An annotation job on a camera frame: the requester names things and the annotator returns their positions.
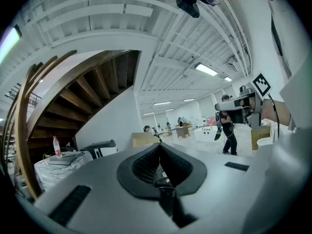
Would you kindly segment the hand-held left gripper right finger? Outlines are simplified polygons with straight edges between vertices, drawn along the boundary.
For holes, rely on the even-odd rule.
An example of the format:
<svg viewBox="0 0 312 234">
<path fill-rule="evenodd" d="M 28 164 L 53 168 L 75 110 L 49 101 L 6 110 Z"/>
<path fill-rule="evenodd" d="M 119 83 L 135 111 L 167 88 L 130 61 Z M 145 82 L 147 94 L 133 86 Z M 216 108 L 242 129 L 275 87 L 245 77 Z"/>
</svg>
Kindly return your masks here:
<svg viewBox="0 0 312 234">
<path fill-rule="evenodd" d="M 196 193 L 207 177 L 202 161 L 163 142 L 159 145 L 159 161 L 178 196 Z"/>
</svg>

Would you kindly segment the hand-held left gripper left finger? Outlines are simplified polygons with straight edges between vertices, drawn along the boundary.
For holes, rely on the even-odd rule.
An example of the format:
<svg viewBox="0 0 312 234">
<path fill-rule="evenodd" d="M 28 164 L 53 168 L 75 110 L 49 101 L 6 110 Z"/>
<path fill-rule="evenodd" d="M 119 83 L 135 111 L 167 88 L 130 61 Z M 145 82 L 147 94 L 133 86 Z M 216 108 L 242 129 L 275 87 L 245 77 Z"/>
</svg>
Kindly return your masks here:
<svg viewBox="0 0 312 234">
<path fill-rule="evenodd" d="M 155 187 L 155 174 L 160 165 L 158 148 L 159 144 L 155 143 L 119 164 L 117 179 L 133 197 L 161 199 L 161 192 Z"/>
</svg>

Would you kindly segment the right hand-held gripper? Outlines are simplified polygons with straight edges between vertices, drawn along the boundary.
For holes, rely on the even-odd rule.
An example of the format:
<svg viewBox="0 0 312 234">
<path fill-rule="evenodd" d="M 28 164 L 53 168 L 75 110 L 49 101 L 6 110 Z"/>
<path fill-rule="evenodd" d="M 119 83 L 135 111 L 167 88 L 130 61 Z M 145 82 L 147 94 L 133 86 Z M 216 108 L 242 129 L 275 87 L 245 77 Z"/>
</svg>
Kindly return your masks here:
<svg viewBox="0 0 312 234">
<path fill-rule="evenodd" d="M 239 88 L 239 96 L 215 104 L 219 112 L 226 112 L 233 123 L 247 124 L 252 129 L 261 129 L 263 100 L 272 87 L 262 73 Z"/>
</svg>

